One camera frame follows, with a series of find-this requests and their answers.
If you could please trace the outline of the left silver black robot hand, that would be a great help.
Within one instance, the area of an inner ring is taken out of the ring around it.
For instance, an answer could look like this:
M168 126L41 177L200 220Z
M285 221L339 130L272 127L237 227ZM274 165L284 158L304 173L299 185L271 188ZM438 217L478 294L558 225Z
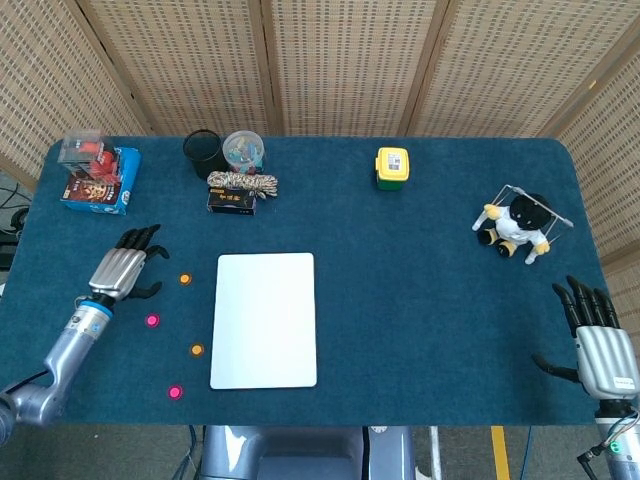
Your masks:
M154 224L130 229L122 234L115 246L104 255L89 280L90 299L93 302L111 308L116 302L127 299L149 299L161 290L162 281L148 288L137 284L150 259L157 255L170 258L163 246L150 244L160 228L160 224Z

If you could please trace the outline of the clear jar of coloured clips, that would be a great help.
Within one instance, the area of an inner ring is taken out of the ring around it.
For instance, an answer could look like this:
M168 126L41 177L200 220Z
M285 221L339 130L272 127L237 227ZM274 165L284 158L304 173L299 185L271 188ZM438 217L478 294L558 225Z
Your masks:
M253 131L240 130L223 142L223 155L232 172L254 175L263 172L264 143Z

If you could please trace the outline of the grey robot torso base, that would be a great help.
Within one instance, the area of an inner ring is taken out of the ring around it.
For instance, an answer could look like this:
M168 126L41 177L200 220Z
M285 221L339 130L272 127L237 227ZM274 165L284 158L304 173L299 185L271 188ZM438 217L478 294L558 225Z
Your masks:
M197 480L417 480L407 426L206 428Z

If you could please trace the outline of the woven wooden folding screen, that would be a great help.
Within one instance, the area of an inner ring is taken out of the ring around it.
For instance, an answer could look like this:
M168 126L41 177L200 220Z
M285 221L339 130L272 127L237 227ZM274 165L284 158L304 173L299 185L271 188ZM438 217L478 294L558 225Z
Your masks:
M640 0L0 0L0 181L74 127L558 139L640 339Z

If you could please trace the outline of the white rectangular board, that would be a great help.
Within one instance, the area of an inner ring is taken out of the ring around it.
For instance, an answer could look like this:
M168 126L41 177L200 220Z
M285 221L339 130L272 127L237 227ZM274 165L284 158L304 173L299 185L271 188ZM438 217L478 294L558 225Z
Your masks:
M314 256L309 252L221 255L210 388L316 384Z

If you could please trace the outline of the blue table cloth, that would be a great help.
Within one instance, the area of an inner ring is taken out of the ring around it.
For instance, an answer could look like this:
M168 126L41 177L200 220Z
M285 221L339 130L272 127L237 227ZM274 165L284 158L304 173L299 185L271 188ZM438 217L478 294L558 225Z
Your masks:
M579 425L597 404L532 361L576 361L552 289L569 275L603 288L573 161L547 138L401 138L410 177L374 178L383 138L271 137L266 170L278 195L253 216L207 209L207 187L179 137L124 137L140 170L125 215L60 202L66 170L52 146L0 298L0 389L43 369L104 254L132 228L160 224L142 287L116 305L72 387L70 422L275 425ZM541 194L557 225L548 253L525 264L481 245L472 225L505 184ZM209 356L223 254L314 256L317 384L215 391ZM181 274L191 275L181 285ZM157 328L145 317L156 314ZM171 385L183 395L168 397Z

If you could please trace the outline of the black and white plush toy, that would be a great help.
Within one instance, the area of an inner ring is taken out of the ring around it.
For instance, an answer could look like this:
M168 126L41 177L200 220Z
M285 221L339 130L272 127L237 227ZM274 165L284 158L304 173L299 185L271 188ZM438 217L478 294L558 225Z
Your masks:
M518 194L508 206L485 204L483 212L473 224L481 245L493 246L503 258L510 258L528 243L532 248L526 265L550 251L550 241L542 229L551 222L552 211L540 194Z

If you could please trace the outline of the blue printed cardboard box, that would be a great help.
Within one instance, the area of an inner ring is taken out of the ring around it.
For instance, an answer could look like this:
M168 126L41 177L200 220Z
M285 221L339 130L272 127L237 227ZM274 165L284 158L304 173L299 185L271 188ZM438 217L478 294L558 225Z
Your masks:
M131 200L141 163L137 149L116 148L120 155L120 180L110 184L94 180L84 173L71 173L60 202L71 210L110 215L125 215Z

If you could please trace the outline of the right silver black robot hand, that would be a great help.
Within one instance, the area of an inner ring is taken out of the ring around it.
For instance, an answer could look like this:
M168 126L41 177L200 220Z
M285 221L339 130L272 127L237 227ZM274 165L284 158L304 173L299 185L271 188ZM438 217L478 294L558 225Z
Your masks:
M574 368L561 367L534 354L544 373L579 384L598 401L632 401L640 396L640 367L627 331L621 327L611 298L575 277L569 286L552 289L559 298L576 352Z

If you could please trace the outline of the plush toy on swing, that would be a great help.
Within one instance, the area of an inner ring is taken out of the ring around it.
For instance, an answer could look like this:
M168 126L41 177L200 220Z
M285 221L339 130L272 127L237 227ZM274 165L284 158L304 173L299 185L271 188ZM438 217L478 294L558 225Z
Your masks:
M518 194L534 194L534 193L529 193L526 190L522 189L521 187L518 186L513 186L513 185L509 185L509 184L505 184L502 189L499 191L499 193L496 195L496 197L489 203L487 204L498 204L500 206L508 206L511 201L514 199L514 197ZM543 229L543 233L546 235L547 239L550 241L550 249L551 249L551 245L553 244L553 242L555 240L557 240L559 238L559 234L557 234L556 236L552 236L552 230L554 229L555 226L557 225L563 225L564 227L568 228L568 229L573 229L574 228L574 224L571 220L563 217L562 215L560 215L559 213L557 213L556 211L553 210L553 208L550 206L551 211L552 211L552 220L549 224L547 224Z

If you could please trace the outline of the clear box with red items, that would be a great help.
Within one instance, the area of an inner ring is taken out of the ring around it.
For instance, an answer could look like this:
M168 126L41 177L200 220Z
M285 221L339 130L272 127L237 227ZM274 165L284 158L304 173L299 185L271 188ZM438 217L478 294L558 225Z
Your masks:
M57 163L76 176L104 184L121 181L120 155L100 130L71 130L60 146Z

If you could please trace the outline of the black mesh pen cup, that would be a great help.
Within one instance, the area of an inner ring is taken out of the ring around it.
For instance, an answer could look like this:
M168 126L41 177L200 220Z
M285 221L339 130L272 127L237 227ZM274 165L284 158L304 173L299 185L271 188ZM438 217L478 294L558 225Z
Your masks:
M207 180L214 171L227 171L228 164L223 155L222 145L219 135L209 129L193 131L184 139L184 155L200 179Z

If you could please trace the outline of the small black cardboard box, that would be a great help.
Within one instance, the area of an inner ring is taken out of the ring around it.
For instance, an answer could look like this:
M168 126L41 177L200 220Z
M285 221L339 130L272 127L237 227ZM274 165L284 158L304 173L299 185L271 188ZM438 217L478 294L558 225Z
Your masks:
M253 191L210 187L207 209L212 213L253 216L256 212L256 196Z

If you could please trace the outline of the yellow-lidded green container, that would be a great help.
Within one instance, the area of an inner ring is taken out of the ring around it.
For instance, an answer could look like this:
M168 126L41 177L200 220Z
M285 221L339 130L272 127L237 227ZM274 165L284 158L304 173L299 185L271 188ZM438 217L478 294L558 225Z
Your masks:
M401 147L381 147L375 158L376 184L383 191L398 191L409 179L409 153Z

